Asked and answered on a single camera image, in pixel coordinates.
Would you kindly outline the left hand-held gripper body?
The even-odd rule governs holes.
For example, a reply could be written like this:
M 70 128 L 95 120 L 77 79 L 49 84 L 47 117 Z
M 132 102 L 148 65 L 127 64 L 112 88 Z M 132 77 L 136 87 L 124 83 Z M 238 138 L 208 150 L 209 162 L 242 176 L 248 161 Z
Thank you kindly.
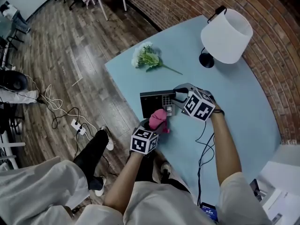
M 159 134 L 143 129 L 136 128 L 131 135 L 130 150 L 141 154 L 149 154 L 158 144 Z

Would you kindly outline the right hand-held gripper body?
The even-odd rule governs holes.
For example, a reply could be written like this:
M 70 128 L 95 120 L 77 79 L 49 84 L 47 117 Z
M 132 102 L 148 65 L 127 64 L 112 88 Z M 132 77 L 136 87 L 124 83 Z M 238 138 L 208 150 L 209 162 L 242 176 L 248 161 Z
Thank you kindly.
M 199 121 L 206 121 L 213 110 L 215 105 L 208 95 L 205 93 L 193 90 L 187 94 L 187 101 L 183 106 L 183 112 Z

